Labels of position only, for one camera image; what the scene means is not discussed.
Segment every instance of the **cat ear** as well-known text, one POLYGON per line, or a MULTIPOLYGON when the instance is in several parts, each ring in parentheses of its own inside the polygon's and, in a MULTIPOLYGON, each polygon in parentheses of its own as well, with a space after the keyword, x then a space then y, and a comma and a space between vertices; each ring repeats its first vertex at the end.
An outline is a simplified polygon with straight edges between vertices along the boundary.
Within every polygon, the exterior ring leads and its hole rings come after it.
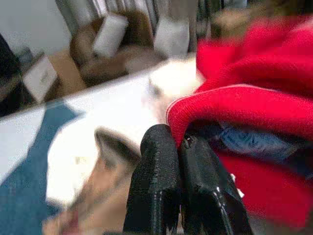
POLYGON ((140 156, 127 143, 126 139, 104 129, 95 131, 95 140, 99 148, 99 156, 106 161, 108 167, 127 163, 136 166, 140 156))

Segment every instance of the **wall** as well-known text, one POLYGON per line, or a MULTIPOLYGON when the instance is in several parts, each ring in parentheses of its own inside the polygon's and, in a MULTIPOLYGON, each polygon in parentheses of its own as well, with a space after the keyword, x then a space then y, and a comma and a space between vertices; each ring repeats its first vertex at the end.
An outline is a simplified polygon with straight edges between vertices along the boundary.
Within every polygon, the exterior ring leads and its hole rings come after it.
POLYGON ((33 54, 52 54, 71 38, 55 0, 1 1, 0 33, 14 52, 25 45, 33 54))

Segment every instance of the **red sweater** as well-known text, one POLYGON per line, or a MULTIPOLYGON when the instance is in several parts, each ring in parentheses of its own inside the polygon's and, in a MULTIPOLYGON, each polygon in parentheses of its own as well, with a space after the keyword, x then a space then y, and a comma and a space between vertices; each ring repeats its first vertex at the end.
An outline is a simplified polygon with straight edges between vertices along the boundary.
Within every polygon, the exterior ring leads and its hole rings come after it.
MULTIPOLYGON (((313 141, 313 26, 303 26, 306 19, 259 22, 241 41, 199 42, 197 67, 206 81, 167 111, 177 145, 196 120, 247 124, 313 141)), ((313 207, 311 182, 277 165, 218 154, 236 175, 249 212, 305 226, 313 207)))

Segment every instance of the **white pillow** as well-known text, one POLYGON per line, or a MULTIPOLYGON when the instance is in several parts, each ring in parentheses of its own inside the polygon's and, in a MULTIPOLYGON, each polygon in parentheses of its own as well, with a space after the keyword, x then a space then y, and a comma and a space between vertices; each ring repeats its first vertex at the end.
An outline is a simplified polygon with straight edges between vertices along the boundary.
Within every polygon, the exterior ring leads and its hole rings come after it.
POLYGON ((185 56, 189 47, 189 22, 161 17, 156 29, 154 50, 171 58, 185 56))
POLYGON ((115 56, 125 35, 128 21, 126 17, 108 15, 93 42, 93 51, 99 56, 115 56))

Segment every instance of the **brown chair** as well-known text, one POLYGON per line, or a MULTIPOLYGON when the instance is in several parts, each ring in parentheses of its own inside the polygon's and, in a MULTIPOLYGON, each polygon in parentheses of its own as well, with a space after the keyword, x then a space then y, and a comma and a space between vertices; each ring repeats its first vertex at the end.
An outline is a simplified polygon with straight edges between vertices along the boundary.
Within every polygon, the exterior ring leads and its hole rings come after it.
POLYGON ((87 86, 93 86, 132 72, 147 69, 165 58, 153 50, 149 18, 137 10, 116 12, 129 22, 122 43, 113 58, 98 57, 92 44, 105 17, 80 28, 70 43, 70 55, 87 86))

